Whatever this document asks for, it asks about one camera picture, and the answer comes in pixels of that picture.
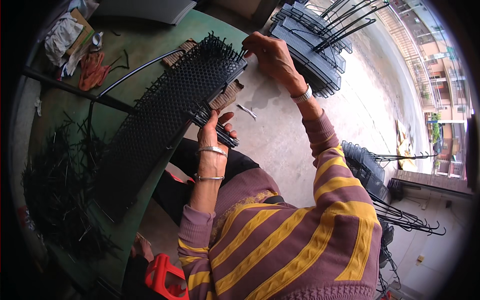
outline watch strap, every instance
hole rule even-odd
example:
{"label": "watch strap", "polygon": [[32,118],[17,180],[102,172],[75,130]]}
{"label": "watch strap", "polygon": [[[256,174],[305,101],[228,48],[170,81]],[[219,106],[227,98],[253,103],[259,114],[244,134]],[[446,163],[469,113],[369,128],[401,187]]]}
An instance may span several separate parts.
{"label": "watch strap", "polygon": [[308,99],[310,99],[311,96],[312,96],[312,88],[310,87],[309,84],[307,84],[307,91],[303,95],[296,98],[294,97],[291,97],[291,98],[294,103],[300,103],[300,102],[307,101]]}

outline window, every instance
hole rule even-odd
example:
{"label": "window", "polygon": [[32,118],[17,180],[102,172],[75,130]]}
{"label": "window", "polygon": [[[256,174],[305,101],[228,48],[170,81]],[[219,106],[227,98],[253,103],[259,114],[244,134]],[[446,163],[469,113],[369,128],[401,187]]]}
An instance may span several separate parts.
{"label": "window", "polygon": [[437,59],[433,59],[433,60],[426,60],[425,61],[428,65],[435,65],[438,63]]}

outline purple and yellow sweater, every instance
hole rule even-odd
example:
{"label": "purple and yellow sweater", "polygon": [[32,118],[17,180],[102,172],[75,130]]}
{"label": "purple and yellow sweater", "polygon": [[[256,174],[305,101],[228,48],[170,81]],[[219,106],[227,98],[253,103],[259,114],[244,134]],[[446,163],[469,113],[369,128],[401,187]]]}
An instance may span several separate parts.
{"label": "purple and yellow sweater", "polygon": [[262,169],[223,186],[213,215],[185,206],[179,256],[190,299],[372,299],[382,229],[345,164],[325,113],[303,121],[316,205],[265,204],[278,187]]}

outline silver bracelet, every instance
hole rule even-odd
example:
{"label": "silver bracelet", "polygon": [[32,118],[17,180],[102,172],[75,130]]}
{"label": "silver bracelet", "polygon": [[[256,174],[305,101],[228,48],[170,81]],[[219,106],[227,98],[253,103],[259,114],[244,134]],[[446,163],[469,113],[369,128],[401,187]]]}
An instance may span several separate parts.
{"label": "silver bracelet", "polygon": [[218,147],[215,147],[215,146],[202,147],[202,148],[197,150],[197,153],[200,152],[200,151],[213,151],[213,152],[223,154],[223,155],[225,155],[226,158],[228,158],[228,155],[225,151],[223,151],[222,149],[220,149]]}
{"label": "silver bracelet", "polygon": [[203,177],[203,176],[198,176],[197,173],[195,173],[193,175],[195,178],[197,178],[199,181],[202,181],[202,180],[223,180],[225,179],[225,176],[221,176],[221,177]]}

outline hand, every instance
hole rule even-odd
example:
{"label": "hand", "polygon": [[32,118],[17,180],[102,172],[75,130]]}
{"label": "hand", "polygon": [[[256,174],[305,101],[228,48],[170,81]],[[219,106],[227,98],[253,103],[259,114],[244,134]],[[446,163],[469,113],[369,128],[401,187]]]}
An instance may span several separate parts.
{"label": "hand", "polygon": [[[233,118],[233,112],[227,112],[223,114],[220,118],[218,114],[220,110],[212,110],[210,119],[208,120],[207,124],[200,129],[197,134],[198,138],[198,146],[199,148],[208,147],[208,146],[215,146],[219,147],[225,153],[228,154],[228,147],[218,141],[218,137],[216,134],[216,124],[220,122],[224,124],[225,130],[230,132],[230,136],[233,138],[237,137],[237,132],[235,130],[232,131],[232,124],[227,123],[228,120]],[[214,151],[200,151],[200,164],[198,166],[198,175],[203,177],[220,177],[225,175],[225,166],[227,165],[227,158],[220,153]]]}
{"label": "hand", "polygon": [[242,42],[242,45],[247,50],[245,57],[255,54],[260,70],[277,79],[292,97],[299,97],[307,91],[305,79],[295,69],[284,40],[264,36],[255,31]]}

